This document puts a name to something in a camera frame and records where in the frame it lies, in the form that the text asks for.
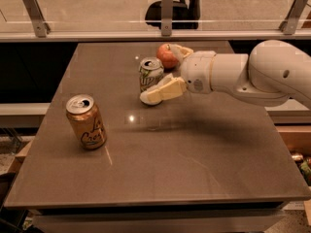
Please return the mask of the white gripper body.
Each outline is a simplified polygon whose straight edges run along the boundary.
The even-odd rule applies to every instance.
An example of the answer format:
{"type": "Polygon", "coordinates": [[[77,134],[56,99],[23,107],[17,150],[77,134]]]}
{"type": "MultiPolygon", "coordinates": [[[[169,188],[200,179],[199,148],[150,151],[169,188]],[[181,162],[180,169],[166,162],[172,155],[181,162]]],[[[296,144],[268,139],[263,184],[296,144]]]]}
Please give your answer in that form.
{"type": "Polygon", "coordinates": [[[214,51],[196,51],[181,64],[181,77],[192,93],[209,94],[211,88],[211,67],[216,56],[214,51]]]}

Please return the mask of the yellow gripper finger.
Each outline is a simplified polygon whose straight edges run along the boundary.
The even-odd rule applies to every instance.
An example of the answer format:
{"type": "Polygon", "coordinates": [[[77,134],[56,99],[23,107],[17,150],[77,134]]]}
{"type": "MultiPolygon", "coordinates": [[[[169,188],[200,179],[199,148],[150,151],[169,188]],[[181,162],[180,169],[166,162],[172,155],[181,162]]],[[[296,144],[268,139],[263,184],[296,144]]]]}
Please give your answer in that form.
{"type": "Polygon", "coordinates": [[[172,74],[165,76],[158,84],[155,84],[140,94],[140,100],[147,105],[157,105],[165,100],[182,96],[187,91],[187,84],[181,77],[172,74]]]}
{"type": "Polygon", "coordinates": [[[187,47],[183,47],[177,44],[169,44],[169,51],[171,52],[170,60],[173,66],[177,66],[181,64],[184,59],[191,54],[193,54],[193,50],[187,47]]]}

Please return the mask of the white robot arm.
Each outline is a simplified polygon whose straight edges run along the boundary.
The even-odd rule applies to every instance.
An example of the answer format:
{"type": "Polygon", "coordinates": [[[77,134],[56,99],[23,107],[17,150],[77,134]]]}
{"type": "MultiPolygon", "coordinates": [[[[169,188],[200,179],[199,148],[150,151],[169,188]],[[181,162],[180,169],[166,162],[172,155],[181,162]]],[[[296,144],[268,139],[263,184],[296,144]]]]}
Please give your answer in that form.
{"type": "Polygon", "coordinates": [[[311,56],[283,41],[267,40],[249,54],[193,51],[178,45],[170,50],[180,60],[180,75],[168,75],[140,95],[156,105],[186,91],[224,92],[237,100],[276,107],[293,98],[311,109],[311,56]]]}

